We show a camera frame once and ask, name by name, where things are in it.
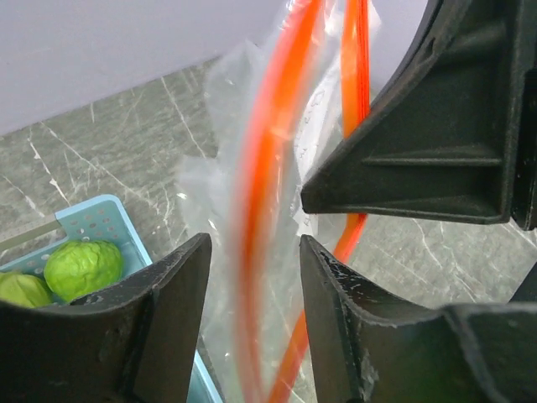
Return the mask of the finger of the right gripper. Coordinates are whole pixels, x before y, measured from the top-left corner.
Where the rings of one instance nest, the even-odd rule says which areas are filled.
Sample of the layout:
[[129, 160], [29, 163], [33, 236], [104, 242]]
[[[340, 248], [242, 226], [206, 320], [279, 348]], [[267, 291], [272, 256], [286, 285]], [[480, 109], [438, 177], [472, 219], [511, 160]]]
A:
[[419, 16], [365, 121], [301, 192], [308, 213], [536, 227], [536, 4], [383, 2], [378, 46]]

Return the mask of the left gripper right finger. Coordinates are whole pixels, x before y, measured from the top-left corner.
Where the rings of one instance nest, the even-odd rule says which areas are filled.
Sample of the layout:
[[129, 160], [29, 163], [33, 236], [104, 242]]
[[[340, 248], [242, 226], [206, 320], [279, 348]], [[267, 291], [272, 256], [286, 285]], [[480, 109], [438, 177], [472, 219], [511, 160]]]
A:
[[429, 309], [303, 236], [300, 274], [318, 401], [535, 401], [534, 271], [506, 303]]

